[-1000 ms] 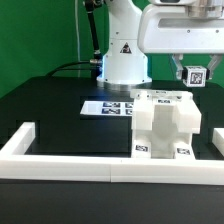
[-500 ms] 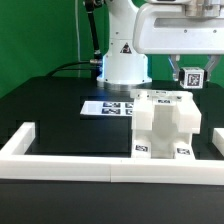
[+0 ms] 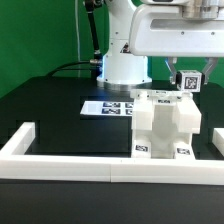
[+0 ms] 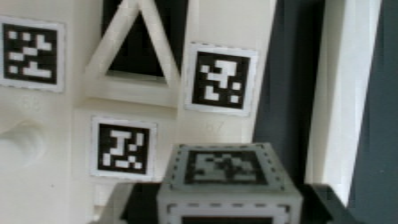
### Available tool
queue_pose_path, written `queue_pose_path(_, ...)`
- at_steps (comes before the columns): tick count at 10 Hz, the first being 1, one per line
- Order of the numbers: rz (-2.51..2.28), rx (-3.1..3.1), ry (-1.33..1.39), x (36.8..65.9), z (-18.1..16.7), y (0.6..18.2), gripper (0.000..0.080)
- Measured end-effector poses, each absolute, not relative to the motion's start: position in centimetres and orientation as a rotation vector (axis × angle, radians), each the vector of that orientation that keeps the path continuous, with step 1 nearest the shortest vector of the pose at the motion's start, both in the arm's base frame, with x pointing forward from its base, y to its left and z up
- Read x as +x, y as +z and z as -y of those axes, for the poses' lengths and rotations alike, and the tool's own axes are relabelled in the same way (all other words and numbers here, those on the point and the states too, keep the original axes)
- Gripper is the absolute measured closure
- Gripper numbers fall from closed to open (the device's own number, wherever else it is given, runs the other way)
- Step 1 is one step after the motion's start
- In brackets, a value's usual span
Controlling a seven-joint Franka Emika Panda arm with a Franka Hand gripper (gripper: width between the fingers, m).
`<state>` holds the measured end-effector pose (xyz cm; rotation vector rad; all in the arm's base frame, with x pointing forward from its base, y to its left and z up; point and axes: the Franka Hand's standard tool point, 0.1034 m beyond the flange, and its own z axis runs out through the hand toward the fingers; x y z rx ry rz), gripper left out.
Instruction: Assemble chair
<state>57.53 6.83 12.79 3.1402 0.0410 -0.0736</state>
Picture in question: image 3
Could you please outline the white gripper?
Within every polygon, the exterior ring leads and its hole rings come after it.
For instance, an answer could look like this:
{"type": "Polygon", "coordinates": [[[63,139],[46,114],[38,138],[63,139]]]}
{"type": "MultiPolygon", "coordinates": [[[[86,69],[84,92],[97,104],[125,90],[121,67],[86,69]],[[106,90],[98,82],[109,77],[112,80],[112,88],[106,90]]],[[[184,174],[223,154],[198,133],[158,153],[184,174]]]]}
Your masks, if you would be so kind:
{"type": "Polygon", "coordinates": [[[167,57],[170,83],[176,84],[176,57],[208,57],[203,84],[224,57],[224,0],[141,0],[129,35],[138,56],[167,57]]]}

